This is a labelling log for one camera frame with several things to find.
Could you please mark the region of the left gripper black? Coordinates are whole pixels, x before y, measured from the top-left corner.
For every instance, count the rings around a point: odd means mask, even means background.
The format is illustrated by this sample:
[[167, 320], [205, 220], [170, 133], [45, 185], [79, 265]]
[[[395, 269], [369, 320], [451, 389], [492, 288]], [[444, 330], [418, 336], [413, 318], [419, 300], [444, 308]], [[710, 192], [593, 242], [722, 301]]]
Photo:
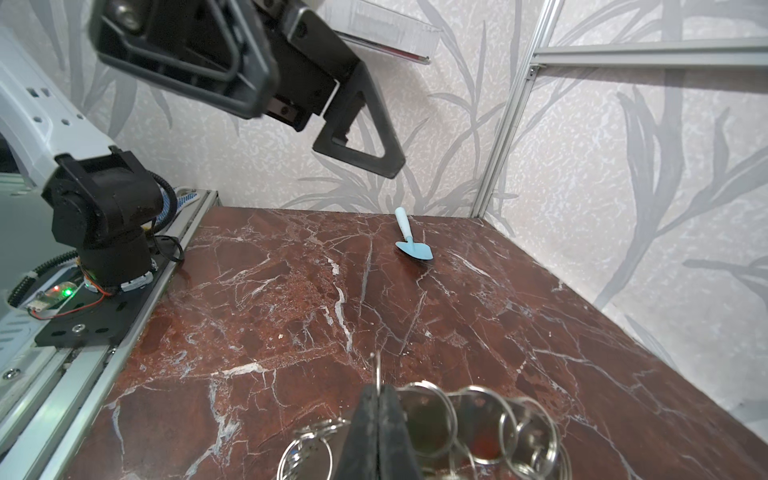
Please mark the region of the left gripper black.
[[98, 59], [157, 88], [295, 131], [317, 154], [386, 179], [406, 163], [362, 60], [302, 1], [95, 1]]

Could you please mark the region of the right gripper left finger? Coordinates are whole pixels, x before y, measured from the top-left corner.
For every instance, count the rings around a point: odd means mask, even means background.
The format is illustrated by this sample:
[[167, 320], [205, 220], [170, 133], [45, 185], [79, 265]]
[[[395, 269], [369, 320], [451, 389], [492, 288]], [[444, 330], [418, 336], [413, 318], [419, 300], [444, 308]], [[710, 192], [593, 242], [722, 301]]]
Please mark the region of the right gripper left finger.
[[378, 478], [378, 406], [376, 386], [365, 386], [349, 425], [336, 479]]

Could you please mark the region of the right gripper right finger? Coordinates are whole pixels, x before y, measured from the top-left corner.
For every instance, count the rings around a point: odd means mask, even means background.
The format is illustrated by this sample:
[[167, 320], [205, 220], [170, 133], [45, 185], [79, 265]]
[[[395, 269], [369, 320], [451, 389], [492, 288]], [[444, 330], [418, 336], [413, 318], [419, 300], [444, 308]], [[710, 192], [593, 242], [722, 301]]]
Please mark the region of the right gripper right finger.
[[422, 479], [397, 390], [384, 385], [378, 397], [377, 478]]

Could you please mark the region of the metal key ring plate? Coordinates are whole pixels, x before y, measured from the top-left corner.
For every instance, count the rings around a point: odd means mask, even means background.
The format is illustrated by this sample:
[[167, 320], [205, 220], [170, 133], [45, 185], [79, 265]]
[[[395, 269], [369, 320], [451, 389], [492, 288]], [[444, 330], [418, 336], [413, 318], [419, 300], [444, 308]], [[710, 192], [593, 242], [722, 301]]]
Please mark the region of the metal key ring plate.
[[[381, 356], [371, 356], [378, 397]], [[447, 392], [426, 380], [397, 390], [422, 479], [570, 479], [570, 457], [556, 422], [530, 397], [504, 397], [483, 386]], [[295, 431], [277, 467], [279, 479], [336, 479], [349, 425], [337, 416]]]

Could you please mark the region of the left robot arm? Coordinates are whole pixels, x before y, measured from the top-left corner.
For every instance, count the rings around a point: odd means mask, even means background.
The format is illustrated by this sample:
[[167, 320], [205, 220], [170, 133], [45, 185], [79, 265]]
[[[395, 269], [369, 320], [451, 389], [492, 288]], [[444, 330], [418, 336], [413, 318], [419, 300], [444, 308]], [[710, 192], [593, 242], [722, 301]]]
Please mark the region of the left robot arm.
[[[296, 131], [324, 125], [316, 153], [385, 178], [405, 163], [368, 67], [301, 1], [97, 1], [98, 59], [153, 86], [242, 119]], [[1, 134], [26, 182], [52, 208], [55, 240], [109, 291], [142, 286], [148, 243], [174, 197], [1, 33]]]

